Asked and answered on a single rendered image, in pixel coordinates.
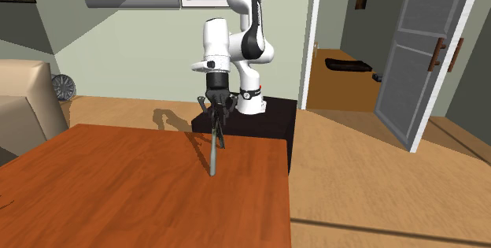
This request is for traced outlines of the brown wooden table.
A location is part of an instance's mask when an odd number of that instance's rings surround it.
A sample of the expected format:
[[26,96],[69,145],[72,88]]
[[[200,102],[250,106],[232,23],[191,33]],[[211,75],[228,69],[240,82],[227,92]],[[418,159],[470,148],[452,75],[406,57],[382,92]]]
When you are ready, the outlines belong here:
[[286,143],[78,124],[0,167],[0,248],[291,248]]

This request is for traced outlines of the black robot stand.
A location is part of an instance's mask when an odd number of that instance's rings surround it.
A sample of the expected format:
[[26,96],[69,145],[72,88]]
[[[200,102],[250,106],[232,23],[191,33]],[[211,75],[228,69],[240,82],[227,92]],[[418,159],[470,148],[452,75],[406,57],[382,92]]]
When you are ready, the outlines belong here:
[[[223,127],[224,135],[239,135],[269,139],[285,139],[288,170],[291,166],[294,126],[297,101],[265,97],[266,111],[256,115],[245,115],[234,110]],[[192,132],[199,132],[197,121],[200,114],[191,121]]]

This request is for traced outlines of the round grey fan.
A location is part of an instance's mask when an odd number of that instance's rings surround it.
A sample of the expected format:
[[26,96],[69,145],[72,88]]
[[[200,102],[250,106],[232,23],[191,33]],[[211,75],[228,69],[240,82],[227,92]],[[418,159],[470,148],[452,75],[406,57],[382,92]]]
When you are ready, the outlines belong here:
[[76,85],[70,76],[65,74],[52,74],[51,81],[59,101],[66,102],[76,96]]

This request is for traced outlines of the long grey utensil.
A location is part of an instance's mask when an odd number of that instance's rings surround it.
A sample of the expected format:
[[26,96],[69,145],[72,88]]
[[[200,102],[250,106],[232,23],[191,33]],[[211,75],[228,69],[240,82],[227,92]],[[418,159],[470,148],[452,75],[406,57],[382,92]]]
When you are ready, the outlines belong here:
[[217,154],[217,141],[219,139],[219,112],[216,106],[212,106],[212,145],[210,151],[210,162],[209,162],[209,175],[214,176],[216,174],[216,154]]

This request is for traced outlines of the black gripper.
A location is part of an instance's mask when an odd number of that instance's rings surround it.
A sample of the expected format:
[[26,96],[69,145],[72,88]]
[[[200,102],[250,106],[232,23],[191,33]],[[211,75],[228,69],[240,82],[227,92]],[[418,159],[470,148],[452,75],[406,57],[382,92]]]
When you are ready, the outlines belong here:
[[[205,97],[212,103],[210,106],[205,105]],[[216,130],[221,149],[225,148],[223,127],[226,125],[227,118],[235,110],[237,101],[238,96],[230,94],[227,72],[208,72],[206,74],[205,96],[198,96],[198,104],[202,113],[198,117],[197,128],[199,132],[206,133]]]

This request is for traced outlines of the black floor mat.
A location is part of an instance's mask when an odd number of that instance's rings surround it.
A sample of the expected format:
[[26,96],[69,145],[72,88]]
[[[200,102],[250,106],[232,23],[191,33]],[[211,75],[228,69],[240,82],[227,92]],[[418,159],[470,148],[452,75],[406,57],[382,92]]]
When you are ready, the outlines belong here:
[[372,67],[363,61],[348,61],[326,58],[325,65],[332,71],[340,72],[371,72]]

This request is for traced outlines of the grey panel door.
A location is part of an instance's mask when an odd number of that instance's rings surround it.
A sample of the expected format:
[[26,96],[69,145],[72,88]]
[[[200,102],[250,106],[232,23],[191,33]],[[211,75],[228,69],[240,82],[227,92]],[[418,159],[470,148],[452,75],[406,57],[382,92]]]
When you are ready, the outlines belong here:
[[417,151],[475,0],[403,0],[375,115]]

